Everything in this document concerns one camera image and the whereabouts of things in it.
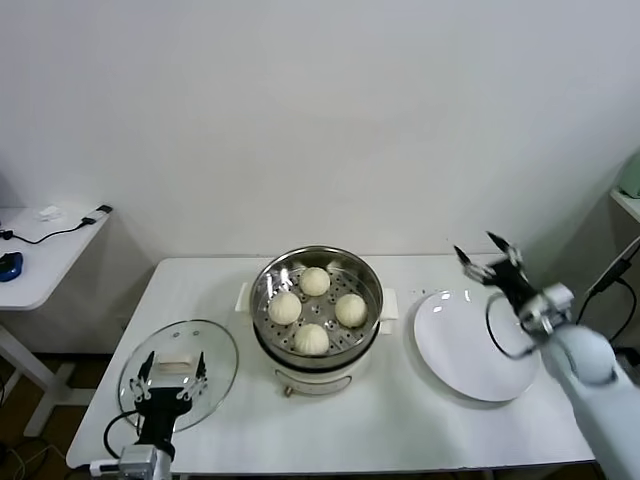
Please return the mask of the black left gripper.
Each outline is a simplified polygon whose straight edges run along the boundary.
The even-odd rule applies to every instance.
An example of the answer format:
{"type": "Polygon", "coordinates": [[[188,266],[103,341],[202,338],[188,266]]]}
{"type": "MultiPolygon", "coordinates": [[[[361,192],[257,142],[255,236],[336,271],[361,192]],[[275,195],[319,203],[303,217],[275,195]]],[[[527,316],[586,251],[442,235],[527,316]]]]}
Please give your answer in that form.
{"type": "Polygon", "coordinates": [[[151,388],[148,380],[153,366],[155,352],[151,351],[140,366],[135,377],[129,380],[129,387],[135,401],[135,409],[142,417],[139,443],[148,445],[169,444],[179,417],[189,413],[193,400],[208,387],[205,354],[200,352],[195,372],[182,389],[179,387],[151,388]]]}

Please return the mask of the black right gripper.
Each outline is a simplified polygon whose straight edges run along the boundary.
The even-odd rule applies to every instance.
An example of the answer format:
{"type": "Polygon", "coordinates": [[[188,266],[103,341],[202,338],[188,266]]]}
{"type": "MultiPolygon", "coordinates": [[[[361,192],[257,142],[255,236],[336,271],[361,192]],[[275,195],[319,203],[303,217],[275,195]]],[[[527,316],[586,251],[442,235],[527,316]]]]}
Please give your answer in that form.
{"type": "Polygon", "coordinates": [[[526,279],[521,269],[522,253],[501,236],[489,231],[486,234],[508,260],[497,261],[492,264],[492,268],[488,265],[476,264],[461,248],[454,245],[463,273],[477,283],[493,284],[501,290],[513,308],[523,308],[535,297],[535,288],[526,279]]]}

